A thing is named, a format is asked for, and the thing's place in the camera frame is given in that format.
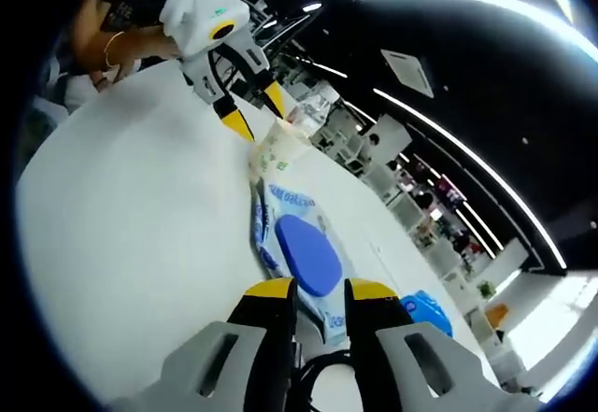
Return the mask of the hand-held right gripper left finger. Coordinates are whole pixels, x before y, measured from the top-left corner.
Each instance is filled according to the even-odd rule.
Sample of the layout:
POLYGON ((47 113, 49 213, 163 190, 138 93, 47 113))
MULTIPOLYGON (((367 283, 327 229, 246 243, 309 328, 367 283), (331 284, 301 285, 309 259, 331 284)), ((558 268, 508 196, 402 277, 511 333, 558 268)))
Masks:
POLYGON ((249 288, 226 321, 171 352, 160 377, 114 411, 282 411, 294 367, 295 281, 249 288))

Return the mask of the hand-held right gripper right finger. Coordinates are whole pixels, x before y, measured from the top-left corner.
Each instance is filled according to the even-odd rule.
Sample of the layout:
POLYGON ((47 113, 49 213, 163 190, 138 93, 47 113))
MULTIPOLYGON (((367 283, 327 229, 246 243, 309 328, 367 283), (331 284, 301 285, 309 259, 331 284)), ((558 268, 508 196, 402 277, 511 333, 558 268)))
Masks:
POLYGON ((480 358, 429 322, 414 322, 387 286, 345 281, 350 359, 366 411, 535 411, 484 375, 480 358))

